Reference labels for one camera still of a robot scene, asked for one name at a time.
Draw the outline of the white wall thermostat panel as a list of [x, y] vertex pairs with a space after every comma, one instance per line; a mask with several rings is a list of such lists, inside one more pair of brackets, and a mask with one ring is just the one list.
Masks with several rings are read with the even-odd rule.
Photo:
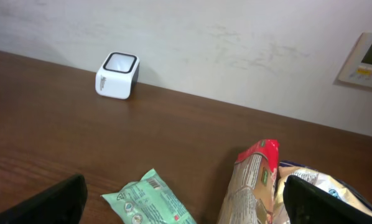
[[372, 88], [372, 33], [360, 35], [338, 74], [338, 80]]

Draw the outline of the cream snack bag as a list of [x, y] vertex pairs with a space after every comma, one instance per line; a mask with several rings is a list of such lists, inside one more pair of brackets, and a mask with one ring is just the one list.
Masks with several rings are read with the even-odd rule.
[[372, 223], [372, 204], [344, 181], [289, 161], [278, 171], [273, 223]]

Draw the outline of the white barcode scanner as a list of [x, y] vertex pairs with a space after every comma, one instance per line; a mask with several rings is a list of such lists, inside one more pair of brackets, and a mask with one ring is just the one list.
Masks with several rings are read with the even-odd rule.
[[128, 99], [139, 76], [140, 59], [133, 54], [111, 52], [96, 73], [97, 94]]

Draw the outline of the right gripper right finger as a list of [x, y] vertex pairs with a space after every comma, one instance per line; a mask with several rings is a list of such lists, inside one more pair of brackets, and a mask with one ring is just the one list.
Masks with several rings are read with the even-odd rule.
[[283, 199], [291, 224], [372, 224], [372, 216], [295, 175], [287, 178]]

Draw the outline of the teal wipes pouch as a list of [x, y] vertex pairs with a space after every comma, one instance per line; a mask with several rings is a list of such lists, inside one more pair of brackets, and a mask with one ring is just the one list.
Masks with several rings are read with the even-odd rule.
[[196, 224], [155, 169], [102, 197], [126, 224]]

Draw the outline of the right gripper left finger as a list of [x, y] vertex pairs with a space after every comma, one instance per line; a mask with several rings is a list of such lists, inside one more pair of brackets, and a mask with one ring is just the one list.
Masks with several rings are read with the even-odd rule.
[[85, 178], [75, 174], [0, 213], [0, 224], [79, 224], [88, 190]]

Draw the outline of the orange spaghetti packet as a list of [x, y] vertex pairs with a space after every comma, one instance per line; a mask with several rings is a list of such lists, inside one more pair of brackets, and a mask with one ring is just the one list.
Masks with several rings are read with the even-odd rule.
[[263, 139], [238, 154], [218, 224], [272, 223], [279, 143]]

